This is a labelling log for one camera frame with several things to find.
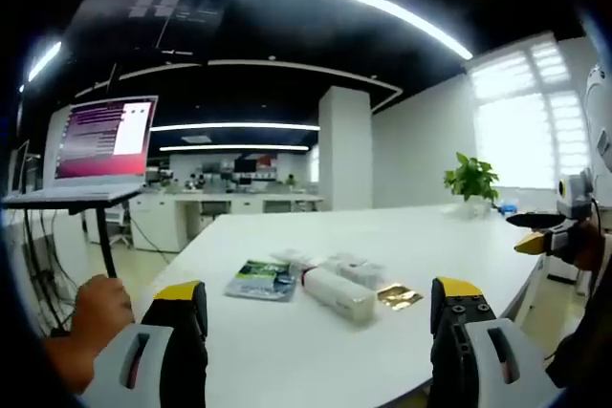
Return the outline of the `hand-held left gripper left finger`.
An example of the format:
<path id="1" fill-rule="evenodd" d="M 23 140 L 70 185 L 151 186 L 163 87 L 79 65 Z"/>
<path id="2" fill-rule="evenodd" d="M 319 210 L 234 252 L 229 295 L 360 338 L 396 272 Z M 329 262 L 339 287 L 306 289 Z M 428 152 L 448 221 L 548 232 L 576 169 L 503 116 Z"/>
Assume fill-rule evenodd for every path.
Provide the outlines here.
<path id="1" fill-rule="evenodd" d="M 205 283 L 158 292 L 142 321 L 96 357 L 86 407 L 204 407 L 208 353 Z"/>

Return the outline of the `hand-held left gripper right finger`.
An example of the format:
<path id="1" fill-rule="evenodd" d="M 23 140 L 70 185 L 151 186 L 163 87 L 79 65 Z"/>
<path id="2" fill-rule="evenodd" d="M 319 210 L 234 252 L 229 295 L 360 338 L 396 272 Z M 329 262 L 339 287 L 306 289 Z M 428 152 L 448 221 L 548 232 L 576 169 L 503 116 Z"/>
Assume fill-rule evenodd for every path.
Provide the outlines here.
<path id="1" fill-rule="evenodd" d="M 467 281 L 432 281 L 430 332 L 430 407 L 550 407 L 561 394 L 543 353 Z"/>

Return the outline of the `person's right hand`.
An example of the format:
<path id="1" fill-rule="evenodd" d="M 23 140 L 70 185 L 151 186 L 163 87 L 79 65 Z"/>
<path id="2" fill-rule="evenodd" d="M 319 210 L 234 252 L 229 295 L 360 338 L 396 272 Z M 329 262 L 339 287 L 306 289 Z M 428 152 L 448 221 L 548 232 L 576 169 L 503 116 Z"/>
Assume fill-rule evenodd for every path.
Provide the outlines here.
<path id="1" fill-rule="evenodd" d="M 604 237 L 596 225 L 583 222 L 577 228 L 578 245 L 574 266 L 583 271 L 597 271 L 601 267 Z"/>

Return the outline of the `person's left hand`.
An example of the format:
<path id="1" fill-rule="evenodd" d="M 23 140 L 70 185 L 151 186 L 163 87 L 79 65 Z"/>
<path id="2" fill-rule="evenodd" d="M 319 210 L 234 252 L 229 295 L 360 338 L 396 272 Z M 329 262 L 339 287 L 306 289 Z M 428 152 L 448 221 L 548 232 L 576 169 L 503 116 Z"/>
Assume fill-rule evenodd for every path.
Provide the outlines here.
<path id="1" fill-rule="evenodd" d="M 77 291 L 71 334 L 106 343 L 135 322 L 131 299 L 118 278 L 98 274 Z"/>

